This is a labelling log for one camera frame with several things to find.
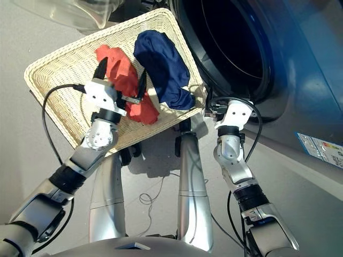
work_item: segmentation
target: blue cloth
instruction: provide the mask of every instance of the blue cloth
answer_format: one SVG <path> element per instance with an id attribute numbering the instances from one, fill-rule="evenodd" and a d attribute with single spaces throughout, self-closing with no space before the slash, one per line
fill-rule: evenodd
<path id="1" fill-rule="evenodd" d="M 166 102 L 175 110 L 189 110 L 195 105 L 194 96 L 181 88 L 188 85 L 188 68 L 165 33 L 140 33 L 133 55 L 149 74 L 160 103 Z"/>

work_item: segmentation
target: floor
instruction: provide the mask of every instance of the floor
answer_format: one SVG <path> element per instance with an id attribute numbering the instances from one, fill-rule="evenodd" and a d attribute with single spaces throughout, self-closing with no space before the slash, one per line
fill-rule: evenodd
<path id="1" fill-rule="evenodd" d="M 58 168 L 41 124 L 41 108 L 28 91 L 23 74 L 25 68 L 40 57 L 83 37 L 67 28 L 21 10 L 8 0 L 1 1 L 1 86 L 0 86 L 0 224 L 41 181 Z M 214 216 L 231 234 L 226 214 L 228 188 L 221 177 L 219 165 L 213 159 L 216 131 L 211 120 L 200 122 L 196 129 L 202 165 Z M 51 121 L 48 126 L 62 158 L 72 148 Z M 139 203 L 141 193 L 154 196 L 163 182 L 161 194 L 152 209 L 152 226 L 148 234 L 171 234 L 176 231 L 179 159 L 174 156 L 175 130 L 166 130 L 143 142 L 145 160 L 139 158 L 123 169 L 126 209 L 126 229 L 136 235 L 148 226 L 148 206 Z M 249 149 L 252 140 L 248 139 Z M 303 256 L 341 256 L 343 222 L 342 202 L 291 171 L 283 156 L 272 154 L 258 145 L 249 165 L 269 199 L 299 240 Z M 65 231 L 46 247 L 53 254 L 78 245 L 88 239 L 88 213 L 94 176 L 76 195 L 76 205 Z M 232 202 L 234 221 L 239 215 Z M 242 256 L 243 251 L 213 224 L 215 256 Z"/>

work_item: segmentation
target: wicker basket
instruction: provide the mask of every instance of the wicker basket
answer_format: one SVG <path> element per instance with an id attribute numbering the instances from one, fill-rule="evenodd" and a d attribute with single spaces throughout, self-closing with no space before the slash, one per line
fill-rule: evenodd
<path id="1" fill-rule="evenodd" d="M 148 78 L 149 96 L 160 113 L 158 121 L 153 125 L 144 125 L 126 117 L 122 118 L 118 129 L 119 142 L 109 151 L 114 153 L 193 116 L 205 105 L 206 93 L 200 74 L 177 22 L 169 10 L 151 11 L 68 44 L 31 64 L 26 69 L 24 78 L 42 104 L 44 96 L 53 87 L 70 83 L 84 84 L 89 81 L 98 65 L 94 51 L 102 44 L 120 47 L 130 58 L 140 76 L 143 67 L 134 58 L 133 49 L 138 34 L 148 29 L 166 33 L 175 43 L 176 49 L 190 71 L 188 90 L 195 95 L 196 106 L 189 111 L 178 111 L 168 108 L 165 103 L 159 104 L 156 91 Z M 47 103 L 47 113 L 74 148 L 89 129 L 91 114 L 94 111 L 96 110 L 93 105 L 85 100 L 82 93 L 71 88 L 54 92 Z"/>

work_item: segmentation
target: red cloth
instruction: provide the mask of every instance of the red cloth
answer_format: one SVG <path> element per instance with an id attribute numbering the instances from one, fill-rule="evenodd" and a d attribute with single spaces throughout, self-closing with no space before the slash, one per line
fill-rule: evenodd
<path id="1" fill-rule="evenodd" d="M 121 91 L 125 96 L 137 96 L 137 72 L 123 50 L 119 47 L 109 48 L 103 44 L 97 48 L 95 53 L 98 61 L 108 57 L 106 76 L 113 83 L 115 89 Z M 159 115 L 147 92 L 144 93 L 143 100 L 140 104 L 127 102 L 125 110 L 128 113 L 128 118 L 136 122 L 142 122 L 143 124 L 155 123 Z"/>

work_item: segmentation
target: sticker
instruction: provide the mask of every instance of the sticker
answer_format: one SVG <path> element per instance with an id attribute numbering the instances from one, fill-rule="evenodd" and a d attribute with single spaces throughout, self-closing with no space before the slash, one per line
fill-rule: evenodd
<path id="1" fill-rule="evenodd" d="M 343 146 L 301 133 L 295 134 L 309 155 L 343 169 Z"/>

